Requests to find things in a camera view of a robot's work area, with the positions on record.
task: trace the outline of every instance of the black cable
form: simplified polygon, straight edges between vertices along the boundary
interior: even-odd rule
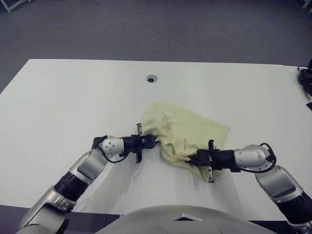
[[[122,159],[117,160],[117,161],[111,161],[111,160],[106,156],[106,154],[103,152],[103,150],[101,149],[101,147],[100,147],[99,145],[97,146],[97,148],[101,151],[101,153],[103,154],[104,158],[105,158],[107,161],[109,161],[110,163],[118,163],[118,162],[122,162],[123,160],[125,160],[125,159],[128,157],[129,153],[131,153],[131,150],[133,149],[133,146],[134,146],[134,145],[132,145],[132,146],[129,148],[128,152],[124,152],[125,157],[123,157]]]
[[[270,145],[268,145],[267,143],[260,144],[260,146],[262,146],[262,145],[265,145],[265,146],[268,147],[268,149],[269,149],[268,151],[270,153],[270,157],[272,158],[272,161],[273,161],[272,165],[269,168],[267,168],[267,169],[265,169],[263,171],[247,170],[245,168],[238,167],[237,165],[234,165],[234,164],[232,164],[230,162],[227,162],[225,160],[222,160],[220,158],[218,158],[218,160],[220,160],[220,161],[230,165],[232,168],[236,168],[236,169],[239,169],[239,170],[244,171],[244,172],[250,172],[250,173],[265,173],[265,172],[268,172],[268,171],[272,170],[275,167],[275,165],[276,165],[276,156],[275,156],[272,148],[270,147]]]

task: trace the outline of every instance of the floor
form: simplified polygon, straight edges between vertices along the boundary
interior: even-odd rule
[[[32,0],[0,6],[0,32],[0,92],[28,59],[312,58],[311,13],[291,0]]]

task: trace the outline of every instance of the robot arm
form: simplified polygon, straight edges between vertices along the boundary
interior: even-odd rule
[[[155,146],[156,138],[153,135],[141,136],[140,124],[137,127],[138,135],[95,138],[91,151],[82,155],[23,217],[18,234],[62,234],[69,222],[67,214],[108,161],[120,162],[129,153],[136,153],[136,162],[139,163],[142,160],[141,150]],[[121,159],[112,161],[115,155]],[[279,207],[289,224],[300,234],[312,234],[312,200],[284,168],[275,165],[276,157],[269,145],[221,151],[214,149],[213,140],[210,140],[208,150],[198,150],[190,159],[190,164],[208,166],[209,182],[214,182],[214,170],[254,173],[259,185]]]
[[[79,197],[103,171],[107,162],[120,162],[129,153],[136,153],[136,162],[142,159],[141,150],[153,148],[153,135],[127,137],[96,137],[92,149],[86,152],[69,171],[37,201],[19,224],[18,234],[62,234],[67,225],[67,214],[72,211]],[[122,159],[112,161],[114,156]]]
[[[209,150],[198,150],[189,161],[193,165],[209,167],[209,182],[214,182],[214,170],[254,173],[260,187],[278,206],[289,225],[299,234],[312,233],[312,199],[286,169],[276,165],[276,157],[268,144],[216,150],[213,142],[209,141]]]

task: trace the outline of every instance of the wrinkled fabric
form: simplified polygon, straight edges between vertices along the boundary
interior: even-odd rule
[[[143,134],[153,134],[161,145],[161,154],[170,164],[187,168],[208,181],[207,166],[190,165],[188,156],[198,149],[208,149],[208,141],[222,149],[229,126],[204,118],[182,107],[165,102],[155,102],[142,117]]]

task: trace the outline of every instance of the black cable bundle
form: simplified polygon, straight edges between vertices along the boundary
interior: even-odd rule
[[[298,66],[298,82],[302,86],[302,89],[312,97],[312,59],[309,65]],[[307,106],[312,110],[312,102],[308,103]]]

